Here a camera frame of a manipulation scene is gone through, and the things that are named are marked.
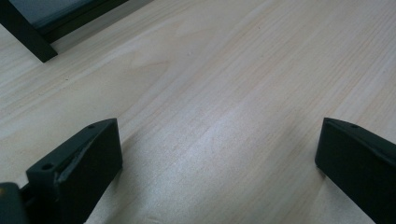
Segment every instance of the black chair leg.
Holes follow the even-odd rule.
[[[8,0],[0,0],[0,23],[41,62],[58,55],[55,49]]]

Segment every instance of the gray fabric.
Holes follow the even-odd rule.
[[[34,27],[60,19],[94,0],[9,0]]]

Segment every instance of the light wood grain surface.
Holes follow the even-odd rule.
[[[324,117],[396,142],[396,1],[128,6],[48,63],[0,27],[0,181],[118,118],[124,168],[88,223],[372,223],[314,157]]]

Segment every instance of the small hole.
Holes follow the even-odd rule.
[[[52,167],[53,167],[53,164],[47,163],[47,164],[43,165],[43,167],[41,167],[41,169],[42,170],[49,170]]]

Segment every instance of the table top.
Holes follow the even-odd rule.
[[[396,1],[129,6],[47,63],[0,27],[1,181],[117,118],[123,170],[87,223],[373,223],[314,158],[325,117],[396,142]]]

